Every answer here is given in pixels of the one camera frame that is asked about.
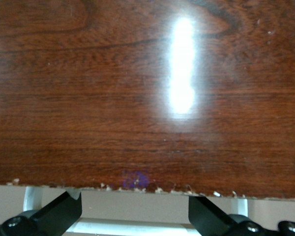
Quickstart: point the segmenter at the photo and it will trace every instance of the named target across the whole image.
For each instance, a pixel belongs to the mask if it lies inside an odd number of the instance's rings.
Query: black clamp
[[[295,236],[295,222],[267,230],[248,217],[226,214],[206,197],[189,197],[189,221],[202,236]]]
[[[61,236],[82,214],[77,200],[63,193],[40,210],[25,211],[0,225],[0,236]]]

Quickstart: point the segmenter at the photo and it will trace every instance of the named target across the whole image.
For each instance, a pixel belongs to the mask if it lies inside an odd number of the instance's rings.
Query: wood grain
[[[7,183],[295,198],[295,0],[0,1]]]

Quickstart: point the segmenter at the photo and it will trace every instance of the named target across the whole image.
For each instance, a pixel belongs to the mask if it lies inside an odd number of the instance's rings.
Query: purple stain
[[[148,177],[141,171],[124,172],[124,180],[122,186],[127,189],[146,188],[149,184]]]

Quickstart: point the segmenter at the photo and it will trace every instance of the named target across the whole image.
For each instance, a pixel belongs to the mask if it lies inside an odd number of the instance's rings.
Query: white debris
[[[181,195],[182,194],[182,191],[171,190],[171,194]]]
[[[216,197],[221,197],[221,194],[216,192],[216,191],[213,192],[213,195],[216,196]]]
[[[146,192],[146,189],[140,189],[140,188],[135,188],[133,189],[136,193],[145,193]]]
[[[192,195],[192,196],[196,196],[197,194],[195,195],[193,192],[191,192],[191,191],[187,191],[187,192],[184,193],[184,195]]]
[[[162,192],[163,192],[163,189],[160,187],[157,187],[157,189],[155,190],[155,193],[162,193]]]
[[[273,31],[268,31],[267,33],[270,34],[270,35],[274,35],[276,32],[276,30],[273,30]]]

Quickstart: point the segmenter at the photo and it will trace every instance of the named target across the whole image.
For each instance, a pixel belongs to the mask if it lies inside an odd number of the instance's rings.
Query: glossy surface
[[[7,182],[295,198],[295,0],[0,1]]]

